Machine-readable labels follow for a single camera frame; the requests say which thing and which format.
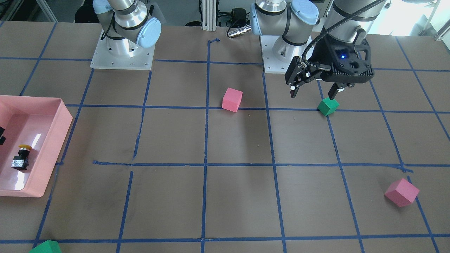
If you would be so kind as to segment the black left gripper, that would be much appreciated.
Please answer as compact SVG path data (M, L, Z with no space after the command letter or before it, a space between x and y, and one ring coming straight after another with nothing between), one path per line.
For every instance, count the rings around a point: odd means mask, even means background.
M311 66L294 56L285 73L286 84L290 86L291 98L297 96L299 88L315 79L334 82L328 97L334 100L347 87L347 83L363 84L374 77L370 62L371 50L366 39L355 45L342 42L326 35L314 46L309 58Z

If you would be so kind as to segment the green cube near left arm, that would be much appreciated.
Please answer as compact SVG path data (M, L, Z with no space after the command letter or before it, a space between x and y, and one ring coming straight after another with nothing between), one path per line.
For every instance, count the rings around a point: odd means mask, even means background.
M324 115L328 116L336 111L336 109L340 106L339 102L336 99L330 99L326 97L322 99L317 109Z

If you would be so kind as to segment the pink cube near left arm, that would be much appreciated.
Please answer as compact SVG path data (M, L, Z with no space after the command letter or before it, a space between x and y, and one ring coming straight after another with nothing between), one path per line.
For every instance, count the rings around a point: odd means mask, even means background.
M384 193L384 196L397 205L397 207L402 208L411 205L415 201L419 192L420 190L409 181L406 179L400 179L393 182L388 187Z

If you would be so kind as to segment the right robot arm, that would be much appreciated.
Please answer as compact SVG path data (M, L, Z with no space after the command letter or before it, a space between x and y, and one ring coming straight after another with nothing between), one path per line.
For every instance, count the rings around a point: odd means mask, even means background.
M99 24L5 21L1 24L1 95L61 98L81 110L145 112L151 71L135 56L155 45L162 27L138 0L95 0Z

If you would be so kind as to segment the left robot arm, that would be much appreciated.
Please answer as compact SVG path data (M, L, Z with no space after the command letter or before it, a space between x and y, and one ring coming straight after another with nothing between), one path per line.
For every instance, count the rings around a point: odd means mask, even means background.
M256 0L250 11L252 32L278 36L274 53L289 63L285 82L292 98L313 80L332 82L328 92L364 84L374 77L371 49L366 39L384 0L334 0L321 33L311 38L320 16L310 0Z

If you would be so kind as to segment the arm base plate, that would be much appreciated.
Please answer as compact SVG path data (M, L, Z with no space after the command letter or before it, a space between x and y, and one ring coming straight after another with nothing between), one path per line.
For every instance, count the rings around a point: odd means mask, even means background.
M293 57L301 57L310 42L312 42L311 37L304 45L295 46L286 43L280 36L260 36L264 72L285 74Z
M90 67L108 70L151 70L155 46L142 48L128 39L113 40L103 30L95 48Z

